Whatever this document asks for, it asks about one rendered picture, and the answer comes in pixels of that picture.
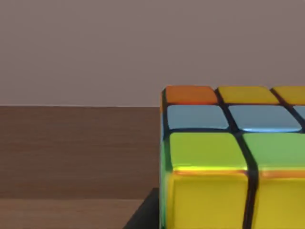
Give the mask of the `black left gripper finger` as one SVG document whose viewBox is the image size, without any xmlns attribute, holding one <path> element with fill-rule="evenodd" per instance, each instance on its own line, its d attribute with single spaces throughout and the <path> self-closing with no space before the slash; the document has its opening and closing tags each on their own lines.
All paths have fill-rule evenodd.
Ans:
<svg viewBox="0 0 305 229">
<path fill-rule="evenodd" d="M 154 187 L 123 229 L 159 229 L 159 189 Z"/>
</svg>

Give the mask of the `multicoloured puzzle cube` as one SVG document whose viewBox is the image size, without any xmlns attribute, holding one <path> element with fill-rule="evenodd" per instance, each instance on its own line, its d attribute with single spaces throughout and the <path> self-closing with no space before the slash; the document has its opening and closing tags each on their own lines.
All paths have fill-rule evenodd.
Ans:
<svg viewBox="0 0 305 229">
<path fill-rule="evenodd" d="M 161 99 L 159 229 L 305 229 L 305 86 Z"/>
</svg>

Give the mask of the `wooden panel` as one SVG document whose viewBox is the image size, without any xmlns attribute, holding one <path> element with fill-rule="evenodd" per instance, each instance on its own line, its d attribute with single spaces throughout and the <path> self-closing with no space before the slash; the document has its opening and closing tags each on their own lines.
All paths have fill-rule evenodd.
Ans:
<svg viewBox="0 0 305 229">
<path fill-rule="evenodd" d="M 0 106 L 0 229 L 123 229 L 159 184 L 156 107 Z"/>
</svg>

